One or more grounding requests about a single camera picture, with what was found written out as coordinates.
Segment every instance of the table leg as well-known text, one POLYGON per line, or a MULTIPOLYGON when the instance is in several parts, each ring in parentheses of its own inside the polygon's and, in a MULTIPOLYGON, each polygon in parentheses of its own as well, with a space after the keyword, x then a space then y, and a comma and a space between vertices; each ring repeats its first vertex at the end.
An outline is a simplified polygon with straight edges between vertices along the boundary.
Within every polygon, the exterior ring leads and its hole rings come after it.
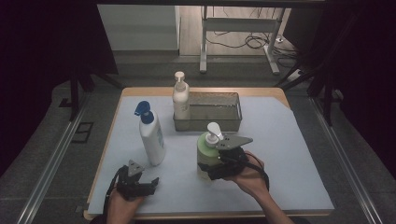
POLYGON ((199 64, 199 71, 201 73, 206 73, 206 19, 207 19, 207 6, 204 6, 204 15, 202 17, 201 58, 199 64))
POLYGON ((271 70, 273 71, 274 75, 280 74, 279 68, 277 67, 276 61, 274 60, 273 57, 273 50, 274 50, 274 44, 276 41, 277 33, 279 32, 280 25, 282 24, 284 14, 285 14, 285 8, 282 8, 280 14, 276 18, 276 25, 274 27, 274 31, 271 34, 270 43, 268 44, 268 46, 264 46, 265 55, 267 56, 268 63, 270 64, 271 70))

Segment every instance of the human hand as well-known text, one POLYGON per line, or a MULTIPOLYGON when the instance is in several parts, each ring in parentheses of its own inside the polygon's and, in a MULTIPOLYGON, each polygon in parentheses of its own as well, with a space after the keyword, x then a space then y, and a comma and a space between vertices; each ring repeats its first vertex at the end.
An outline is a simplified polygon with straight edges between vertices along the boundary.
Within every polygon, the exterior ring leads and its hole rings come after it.
MULTIPOLYGON (((251 152, 245 151, 248 162, 258 167, 264 167, 264 162, 257 159, 251 152)), ((261 174, 254 169, 245 167, 239 175, 225 177, 225 180, 232 180, 245 193, 251 195, 253 198, 258 198, 259 195, 268 194, 268 189, 261 174)))
POLYGON ((113 189, 111 191, 108 208, 107 224, 127 224, 134 217, 139 204, 144 201, 144 197, 137 197, 132 202, 126 201, 122 195, 113 189))

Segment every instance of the dark background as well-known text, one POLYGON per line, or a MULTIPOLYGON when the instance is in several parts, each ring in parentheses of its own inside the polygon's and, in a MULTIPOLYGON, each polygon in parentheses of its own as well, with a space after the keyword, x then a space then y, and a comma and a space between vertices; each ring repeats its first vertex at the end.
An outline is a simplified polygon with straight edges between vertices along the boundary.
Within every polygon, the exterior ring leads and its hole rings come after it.
MULTIPOLYGON (((346 117, 396 176, 394 7, 368 1, 332 62, 346 117)), ((313 49, 347 13, 325 10, 313 49)), ((117 73, 96 4, 0 1, 0 175, 18 156, 51 101, 52 89, 87 67, 117 73)))
POLYGON ((117 68, 94 2, 0 1, 1 175, 46 115, 55 86, 73 73, 117 68))

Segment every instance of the metal rail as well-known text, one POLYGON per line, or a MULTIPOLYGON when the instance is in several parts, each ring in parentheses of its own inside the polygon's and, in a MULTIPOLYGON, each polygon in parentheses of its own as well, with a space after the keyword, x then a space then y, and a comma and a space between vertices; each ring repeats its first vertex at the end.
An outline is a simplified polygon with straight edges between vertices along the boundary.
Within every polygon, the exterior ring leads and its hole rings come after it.
POLYGON ((49 158, 49 161, 44 168, 43 173, 36 182, 28 201, 22 208, 17 223, 32 223, 33 218, 35 217, 35 214, 37 213, 38 208, 43 202, 44 196, 46 195, 47 190, 50 187, 50 183, 55 176, 58 167, 62 162, 62 159, 64 158, 64 153, 66 152, 70 141, 72 140, 73 134, 76 131, 78 124, 84 115, 87 104, 89 102, 89 98, 89 93, 86 93, 82 96, 81 109, 78 111, 76 118, 68 123, 61 140, 59 141, 57 147, 49 158))
POLYGON ((321 113, 322 109, 318 99, 310 98, 310 102, 316 110, 320 124, 332 144, 332 149, 334 150, 337 159, 340 161, 340 165, 344 170, 346 179, 348 180, 350 187, 352 187, 352 190, 361 204, 361 209, 363 210, 364 215, 366 215, 369 223, 382 224, 382 220, 379 217, 379 214, 376 212, 375 205, 366 188, 361 183, 361 180, 359 179, 355 169, 352 166, 352 163, 344 151, 337 134, 335 133, 334 129, 327 124, 325 118, 323 118, 321 113))

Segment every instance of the white pump nozzle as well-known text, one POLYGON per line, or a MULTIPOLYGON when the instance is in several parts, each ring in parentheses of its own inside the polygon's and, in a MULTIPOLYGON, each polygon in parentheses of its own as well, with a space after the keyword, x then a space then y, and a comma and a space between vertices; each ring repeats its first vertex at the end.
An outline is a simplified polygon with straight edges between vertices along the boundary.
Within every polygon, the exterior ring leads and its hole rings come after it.
POLYGON ((182 82, 184 80, 184 72, 176 72, 175 73, 175 80, 177 82, 182 82))
POLYGON ((207 130, 209 133, 205 137, 205 142, 208 147, 214 147, 219 140, 224 139, 220 126, 216 122, 210 122, 207 125, 207 130))
POLYGON ((175 80, 177 81, 176 86, 175 86, 177 91, 186 90, 186 83, 184 82, 184 73, 183 72, 176 72, 175 80))

